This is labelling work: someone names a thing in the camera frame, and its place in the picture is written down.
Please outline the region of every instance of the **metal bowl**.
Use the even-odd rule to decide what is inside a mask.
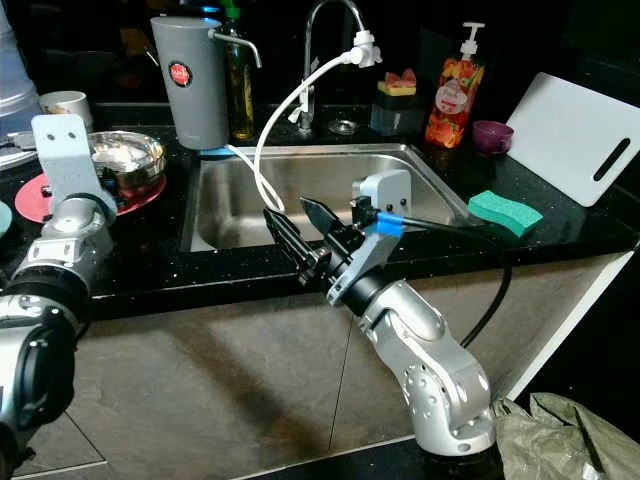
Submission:
[[[115,182],[116,185],[111,186],[117,187],[121,197],[144,195],[158,183],[164,172],[164,147],[147,135],[125,131],[94,132],[89,134],[89,145],[101,183]]]

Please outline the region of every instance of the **white cutting board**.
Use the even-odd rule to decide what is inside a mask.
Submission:
[[[515,130],[509,156],[585,207],[640,150],[639,108],[546,73],[536,75],[507,124]],[[595,180],[623,139],[628,146]]]

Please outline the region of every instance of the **cutting board handle hole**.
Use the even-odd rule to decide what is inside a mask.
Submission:
[[[609,154],[607,159],[596,171],[596,173],[593,174],[593,179],[596,182],[599,181],[602,177],[604,177],[607,174],[609,169],[613,166],[613,164],[620,157],[620,155],[622,155],[622,152],[624,152],[627,149],[630,143],[631,143],[631,140],[629,138],[623,138],[622,140],[620,140],[620,143],[618,143],[616,148],[613,149],[613,151]]]

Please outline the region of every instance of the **red label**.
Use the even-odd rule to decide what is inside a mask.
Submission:
[[[169,76],[176,85],[182,88],[188,86],[193,79],[189,67],[181,62],[172,62],[169,64]]]

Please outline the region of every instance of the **red plate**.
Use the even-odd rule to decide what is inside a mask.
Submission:
[[[50,215],[51,197],[42,195],[42,187],[49,185],[44,173],[25,183],[16,194],[16,210],[27,220],[44,223]],[[127,204],[118,208],[118,216],[133,212],[154,200],[167,186],[167,177],[162,175],[158,182],[144,196],[127,199]]]

